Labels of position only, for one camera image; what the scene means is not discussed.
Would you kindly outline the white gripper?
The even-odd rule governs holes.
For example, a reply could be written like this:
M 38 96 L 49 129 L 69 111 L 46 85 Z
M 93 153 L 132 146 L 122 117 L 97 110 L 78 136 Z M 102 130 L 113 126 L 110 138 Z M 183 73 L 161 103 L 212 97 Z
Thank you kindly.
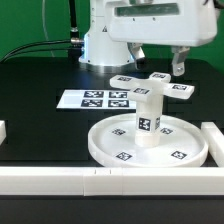
M 170 45 L 173 75 L 181 76 L 189 47 L 207 44 L 217 35 L 212 0 L 104 0 L 104 10 L 109 36 L 128 42 L 137 69 L 145 61 L 141 43 Z

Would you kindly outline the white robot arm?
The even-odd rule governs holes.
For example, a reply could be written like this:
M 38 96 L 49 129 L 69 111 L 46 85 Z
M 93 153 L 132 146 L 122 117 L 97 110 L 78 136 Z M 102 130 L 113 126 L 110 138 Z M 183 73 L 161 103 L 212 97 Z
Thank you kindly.
M 144 44 L 169 46 L 172 74 L 185 72 L 192 47 L 217 35 L 215 0 L 90 0 L 90 29 L 84 36 L 82 67 L 126 73 L 147 65 Z

